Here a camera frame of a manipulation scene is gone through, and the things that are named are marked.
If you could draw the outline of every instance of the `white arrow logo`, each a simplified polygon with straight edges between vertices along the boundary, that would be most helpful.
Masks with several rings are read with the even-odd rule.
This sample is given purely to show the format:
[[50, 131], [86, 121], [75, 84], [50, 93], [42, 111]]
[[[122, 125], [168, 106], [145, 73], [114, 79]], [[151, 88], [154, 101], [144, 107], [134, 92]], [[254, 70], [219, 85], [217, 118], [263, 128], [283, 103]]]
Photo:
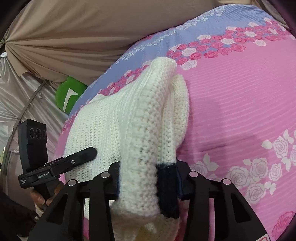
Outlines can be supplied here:
[[71, 95], [78, 95], [78, 93], [76, 93], [74, 90], [72, 89], [68, 89], [68, 93], [66, 95], [66, 98], [65, 98], [65, 102], [64, 102], [64, 107], [63, 107], [63, 111], [65, 112], [66, 111], [66, 107], [67, 107], [67, 104], [69, 102], [69, 99], [71, 97]]

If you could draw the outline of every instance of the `round metal pin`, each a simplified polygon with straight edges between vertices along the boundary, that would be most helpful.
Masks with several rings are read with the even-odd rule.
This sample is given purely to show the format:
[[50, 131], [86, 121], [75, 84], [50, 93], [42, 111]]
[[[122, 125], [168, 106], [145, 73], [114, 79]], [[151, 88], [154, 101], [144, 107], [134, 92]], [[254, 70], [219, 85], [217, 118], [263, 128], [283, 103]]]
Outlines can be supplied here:
[[77, 181], [75, 179], [71, 179], [69, 182], [68, 182], [68, 185], [70, 187], [74, 186], [75, 184], [77, 183]]
[[223, 183], [225, 185], [230, 185], [231, 184], [231, 181], [229, 179], [225, 178], [225, 179], [223, 179]]
[[191, 172], [189, 173], [189, 176], [190, 176], [190, 177], [197, 177], [197, 176], [198, 176], [198, 173], [195, 172], [195, 171], [191, 171]]
[[102, 177], [102, 178], [108, 178], [108, 177], [110, 177], [110, 173], [109, 173], [109, 172], [103, 172], [103, 173], [101, 174], [101, 177]]

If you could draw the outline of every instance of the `brown fabric backdrop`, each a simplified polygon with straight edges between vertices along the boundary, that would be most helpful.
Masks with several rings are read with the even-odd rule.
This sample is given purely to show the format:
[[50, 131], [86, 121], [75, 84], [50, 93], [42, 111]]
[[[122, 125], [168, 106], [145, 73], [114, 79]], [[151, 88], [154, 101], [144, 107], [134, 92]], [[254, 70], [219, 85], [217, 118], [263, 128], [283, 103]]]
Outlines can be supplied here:
[[8, 29], [18, 75], [89, 85], [137, 40], [227, 3], [256, 0], [32, 0]]

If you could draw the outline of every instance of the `white knitted sweater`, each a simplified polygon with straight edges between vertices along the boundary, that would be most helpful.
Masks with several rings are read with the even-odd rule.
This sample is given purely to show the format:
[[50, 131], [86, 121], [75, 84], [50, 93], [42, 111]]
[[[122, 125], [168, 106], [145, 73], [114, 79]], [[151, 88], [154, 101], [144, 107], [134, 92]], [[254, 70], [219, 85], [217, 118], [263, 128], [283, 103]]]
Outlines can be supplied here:
[[[176, 62], [160, 57], [111, 96], [98, 94], [78, 113], [64, 156], [92, 146], [95, 160], [66, 173], [66, 181], [93, 179], [121, 161], [120, 193], [111, 205], [117, 241], [173, 241], [178, 220], [160, 214], [156, 165], [175, 163], [188, 122], [186, 83]], [[86, 200], [85, 217], [89, 216]]]

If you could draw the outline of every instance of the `white sticker with red border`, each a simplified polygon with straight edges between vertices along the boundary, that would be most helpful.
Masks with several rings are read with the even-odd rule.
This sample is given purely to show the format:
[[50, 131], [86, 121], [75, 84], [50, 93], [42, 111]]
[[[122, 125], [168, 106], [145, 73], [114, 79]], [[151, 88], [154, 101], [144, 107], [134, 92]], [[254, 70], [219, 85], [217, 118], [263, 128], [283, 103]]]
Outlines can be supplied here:
[[269, 236], [265, 234], [261, 238], [257, 239], [256, 241], [270, 241]]

